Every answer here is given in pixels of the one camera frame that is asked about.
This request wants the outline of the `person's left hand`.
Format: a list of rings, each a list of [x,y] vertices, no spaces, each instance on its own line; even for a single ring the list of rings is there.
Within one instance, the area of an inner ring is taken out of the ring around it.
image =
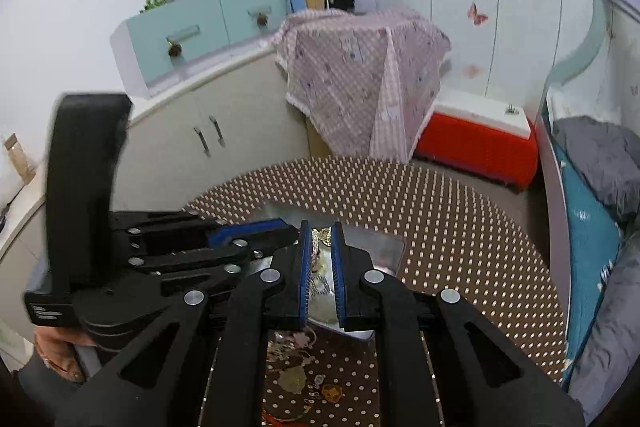
[[[81,329],[36,326],[34,346],[44,364],[61,377],[74,383],[86,379],[75,355],[75,347],[94,347],[96,344]]]

